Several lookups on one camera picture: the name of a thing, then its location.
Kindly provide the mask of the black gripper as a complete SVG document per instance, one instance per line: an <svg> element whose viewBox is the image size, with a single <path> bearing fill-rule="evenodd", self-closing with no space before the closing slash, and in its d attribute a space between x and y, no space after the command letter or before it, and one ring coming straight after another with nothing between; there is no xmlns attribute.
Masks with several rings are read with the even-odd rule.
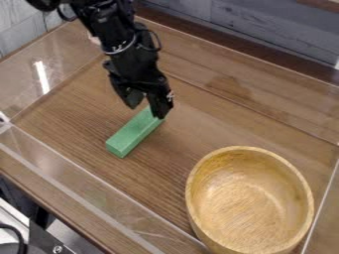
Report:
<svg viewBox="0 0 339 254"><path fill-rule="evenodd" d="M150 113L164 119L173 108L166 77L157 68L161 43L150 31L137 31L128 45L108 53L102 66L122 103L134 109L146 96Z"/></svg>

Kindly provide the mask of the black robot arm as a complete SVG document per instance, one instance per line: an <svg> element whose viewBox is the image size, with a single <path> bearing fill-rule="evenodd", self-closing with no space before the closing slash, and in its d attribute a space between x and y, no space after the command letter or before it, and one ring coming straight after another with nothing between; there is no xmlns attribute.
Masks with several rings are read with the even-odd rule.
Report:
<svg viewBox="0 0 339 254"><path fill-rule="evenodd" d="M81 21L108 56L102 67L122 103L134 109L146 98L152 116L164 119L173 108L173 98L168 79L157 68L161 43L133 19L132 0L25 1L42 12L57 11L67 22Z"/></svg>

